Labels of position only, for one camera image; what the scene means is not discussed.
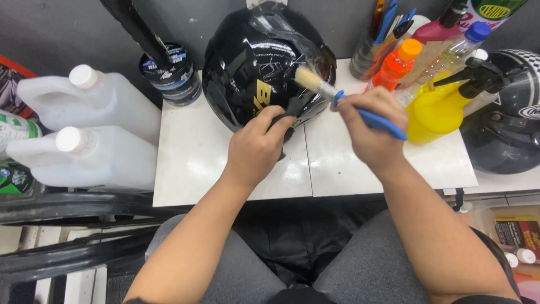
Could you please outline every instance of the gray wall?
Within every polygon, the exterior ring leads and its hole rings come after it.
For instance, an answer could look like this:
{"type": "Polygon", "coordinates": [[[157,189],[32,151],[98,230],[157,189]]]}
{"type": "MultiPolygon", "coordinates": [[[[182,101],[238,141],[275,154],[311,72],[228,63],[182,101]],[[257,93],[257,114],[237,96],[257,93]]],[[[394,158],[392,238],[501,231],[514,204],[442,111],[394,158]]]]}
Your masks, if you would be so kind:
{"type": "MultiPolygon", "coordinates": [[[[197,68],[221,20],[246,6],[245,0],[134,0],[139,13],[164,41],[186,46],[197,68]]],[[[368,26],[374,0],[288,0],[319,30],[338,58],[350,57],[368,26]]],[[[398,13],[414,7],[437,19],[447,0],[400,0],[398,13]]],[[[540,3],[529,0],[483,44],[487,50],[520,48],[540,52],[540,3]]],[[[66,76],[86,63],[119,72],[156,102],[158,94],[139,75],[140,47],[99,0],[0,1],[0,55],[38,75],[66,76]]]]}

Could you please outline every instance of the glossy black helmet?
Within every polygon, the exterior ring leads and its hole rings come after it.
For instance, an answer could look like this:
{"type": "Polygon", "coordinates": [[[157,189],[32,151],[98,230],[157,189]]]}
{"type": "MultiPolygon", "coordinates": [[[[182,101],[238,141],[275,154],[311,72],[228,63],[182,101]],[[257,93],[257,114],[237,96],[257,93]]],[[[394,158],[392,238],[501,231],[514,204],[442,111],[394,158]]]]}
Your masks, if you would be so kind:
{"type": "Polygon", "coordinates": [[[463,120],[460,131],[472,166],[495,174],[516,174],[540,165],[540,56],[524,50],[489,53],[503,71],[518,65],[527,72],[515,76],[498,100],[463,120]]]}
{"type": "Polygon", "coordinates": [[[287,109],[293,98],[304,104],[296,113],[297,127],[328,105],[294,82],[299,64],[335,83],[335,56],[311,23],[286,5],[264,2],[221,22],[206,47],[202,88],[210,107],[233,132],[268,105],[287,109]]]}

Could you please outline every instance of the knee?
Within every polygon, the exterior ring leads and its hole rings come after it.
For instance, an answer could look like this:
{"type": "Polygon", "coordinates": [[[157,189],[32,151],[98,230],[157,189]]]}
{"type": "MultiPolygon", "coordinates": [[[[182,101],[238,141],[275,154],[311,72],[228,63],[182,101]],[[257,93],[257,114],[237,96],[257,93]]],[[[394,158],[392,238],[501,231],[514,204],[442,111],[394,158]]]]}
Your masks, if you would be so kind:
{"type": "Polygon", "coordinates": [[[180,214],[175,217],[172,217],[165,221],[161,226],[159,226],[158,230],[156,231],[156,234],[154,234],[154,238],[152,239],[152,242],[150,242],[150,245],[148,246],[148,249],[144,253],[145,260],[148,260],[148,258],[158,249],[159,245],[165,240],[165,238],[171,233],[171,231],[182,221],[182,219],[186,216],[185,214],[180,214]]]}

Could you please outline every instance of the orange bottle cap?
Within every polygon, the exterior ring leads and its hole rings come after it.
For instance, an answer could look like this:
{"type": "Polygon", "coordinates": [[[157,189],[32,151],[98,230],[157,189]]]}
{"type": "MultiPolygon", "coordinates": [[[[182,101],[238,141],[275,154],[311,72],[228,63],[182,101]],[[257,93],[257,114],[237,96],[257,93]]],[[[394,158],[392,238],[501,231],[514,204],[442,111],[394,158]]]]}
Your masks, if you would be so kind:
{"type": "Polygon", "coordinates": [[[422,51],[422,43],[416,39],[405,39],[397,49],[397,55],[403,60],[413,60],[422,51]]]}

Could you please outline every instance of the black cloth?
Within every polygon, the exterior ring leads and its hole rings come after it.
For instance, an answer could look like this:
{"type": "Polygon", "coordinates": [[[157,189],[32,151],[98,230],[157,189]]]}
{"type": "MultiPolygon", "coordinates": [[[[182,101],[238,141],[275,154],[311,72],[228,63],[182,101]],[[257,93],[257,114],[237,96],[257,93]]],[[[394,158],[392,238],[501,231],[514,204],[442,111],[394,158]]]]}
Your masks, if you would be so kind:
{"type": "MultiPolygon", "coordinates": [[[[125,304],[150,304],[139,299],[129,300],[125,304]]],[[[326,296],[312,287],[302,289],[285,289],[273,297],[268,304],[334,304],[326,296]]],[[[461,298],[452,304],[521,304],[512,299],[491,295],[471,295],[461,298]]]]}

